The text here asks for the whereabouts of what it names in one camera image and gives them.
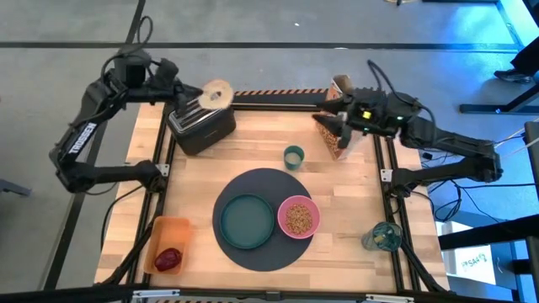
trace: wooden tabletop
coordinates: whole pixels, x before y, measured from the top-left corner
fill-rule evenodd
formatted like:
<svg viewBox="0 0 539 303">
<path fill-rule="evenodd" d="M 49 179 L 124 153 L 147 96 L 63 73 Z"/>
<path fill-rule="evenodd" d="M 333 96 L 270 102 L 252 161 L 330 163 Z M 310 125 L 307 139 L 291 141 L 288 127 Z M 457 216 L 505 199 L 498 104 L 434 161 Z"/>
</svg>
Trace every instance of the wooden tabletop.
<svg viewBox="0 0 539 303">
<path fill-rule="evenodd" d="M 161 113 L 162 107 L 141 106 L 126 161 L 136 163 L 152 157 Z M 237 129 L 197 157 L 187 157 L 176 148 L 164 215 L 190 219 L 194 236 L 184 272 L 180 276 L 153 275 L 151 285 L 395 291 L 390 253 L 366 251 L 360 244 L 362 234 L 384 221 L 373 138 L 365 137 L 346 160 L 336 162 L 309 113 L 236 111 L 235 117 Z M 286 171 L 282 159 L 282 152 L 289 145 L 301 146 L 306 153 L 302 167 L 293 173 Z M 421 168 L 417 151 L 397 141 L 395 146 L 399 167 Z M 280 169 L 296 177 L 321 210 L 321 225 L 309 248 L 293 264 L 273 272 L 255 272 L 236 265 L 219 248 L 211 224 L 216 198 L 228 182 L 259 167 Z M 118 195 L 137 185 L 122 183 Z M 144 191 L 139 190 L 113 209 L 96 282 L 106 279 L 131 249 L 143 196 Z M 415 252 L 436 280 L 449 289 L 429 201 L 413 195 L 406 199 L 406 204 Z M 143 251 L 137 281 L 141 280 L 145 255 Z M 404 283 L 410 289 L 408 265 L 402 252 L 401 265 Z"/>
</svg>

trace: green plate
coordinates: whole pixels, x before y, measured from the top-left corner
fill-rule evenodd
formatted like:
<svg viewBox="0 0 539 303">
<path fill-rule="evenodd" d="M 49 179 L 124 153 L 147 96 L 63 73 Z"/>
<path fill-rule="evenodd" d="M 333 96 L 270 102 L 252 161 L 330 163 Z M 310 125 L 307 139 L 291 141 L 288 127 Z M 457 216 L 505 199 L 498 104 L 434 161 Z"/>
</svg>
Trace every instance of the green plate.
<svg viewBox="0 0 539 303">
<path fill-rule="evenodd" d="M 221 213 L 221 234 L 237 248 L 252 249 L 264 244 L 274 225 L 270 204 L 254 194 L 231 199 Z"/>
</svg>

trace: concrete floor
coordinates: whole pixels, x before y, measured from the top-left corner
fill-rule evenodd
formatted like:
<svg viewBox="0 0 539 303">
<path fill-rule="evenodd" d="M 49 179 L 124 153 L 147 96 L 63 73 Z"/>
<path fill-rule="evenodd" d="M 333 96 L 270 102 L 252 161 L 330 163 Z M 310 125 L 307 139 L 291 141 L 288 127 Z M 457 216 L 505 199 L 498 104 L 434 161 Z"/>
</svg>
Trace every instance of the concrete floor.
<svg viewBox="0 0 539 303">
<path fill-rule="evenodd" d="M 522 16 L 518 1 L 503 1 L 507 13 Z M 4 0 L 0 41 L 123 41 L 136 0 Z M 492 4 L 410 3 L 400 8 L 382 0 L 153 0 L 152 41 L 166 42 L 379 42 L 513 43 Z M 512 18 L 520 38 L 537 36 L 531 19 Z M 31 187 L 29 198 L 0 194 L 0 292 L 42 286 L 65 220 L 71 195 L 54 177 L 48 151 L 79 109 L 86 86 L 99 76 L 114 50 L 0 49 L 0 178 Z M 468 136 L 503 140 L 532 116 L 459 114 L 457 105 L 505 104 L 526 86 L 492 79 L 510 68 L 514 54 L 433 50 L 150 50 L 180 68 L 193 85 L 222 77 L 241 89 L 323 88 L 332 75 L 349 74 L 357 86 L 373 86 L 366 60 L 378 63 L 399 91 L 420 98 L 438 126 Z M 110 121 L 99 165 L 123 163 L 137 107 Z M 499 148 L 509 153 L 521 142 Z M 504 158 L 501 183 L 530 182 L 525 151 Z M 472 197 L 489 214 L 513 219 L 539 211 L 529 189 L 478 189 Z M 437 205 L 454 189 L 435 192 Z M 99 260 L 99 230 L 115 193 L 87 197 L 62 271 L 59 287 L 90 285 Z M 475 212 L 469 202 L 462 208 Z"/>
</svg>

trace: black toaster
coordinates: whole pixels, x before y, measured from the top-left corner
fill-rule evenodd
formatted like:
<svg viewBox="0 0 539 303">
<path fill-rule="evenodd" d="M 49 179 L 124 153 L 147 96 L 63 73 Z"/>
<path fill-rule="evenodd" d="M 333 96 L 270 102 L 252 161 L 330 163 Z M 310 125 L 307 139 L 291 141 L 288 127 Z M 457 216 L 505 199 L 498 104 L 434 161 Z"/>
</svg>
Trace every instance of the black toaster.
<svg viewBox="0 0 539 303">
<path fill-rule="evenodd" d="M 187 103 L 181 114 L 169 109 L 166 123 L 184 153 L 194 156 L 236 129 L 234 110 L 202 109 L 198 100 Z"/>
</svg>

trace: warning tape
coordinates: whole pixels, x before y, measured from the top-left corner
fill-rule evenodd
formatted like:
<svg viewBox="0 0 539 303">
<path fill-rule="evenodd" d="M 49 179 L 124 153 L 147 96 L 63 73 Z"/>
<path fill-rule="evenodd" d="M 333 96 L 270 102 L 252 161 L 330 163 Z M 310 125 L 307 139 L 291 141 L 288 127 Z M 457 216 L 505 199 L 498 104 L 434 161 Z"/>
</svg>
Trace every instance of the warning tape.
<svg viewBox="0 0 539 303">
<path fill-rule="evenodd" d="M 305 88 L 305 89 L 268 89 L 258 91 L 238 91 L 235 96 L 254 96 L 254 95 L 276 95 L 276 94 L 294 94 L 294 93 L 326 93 L 327 88 Z"/>
</svg>

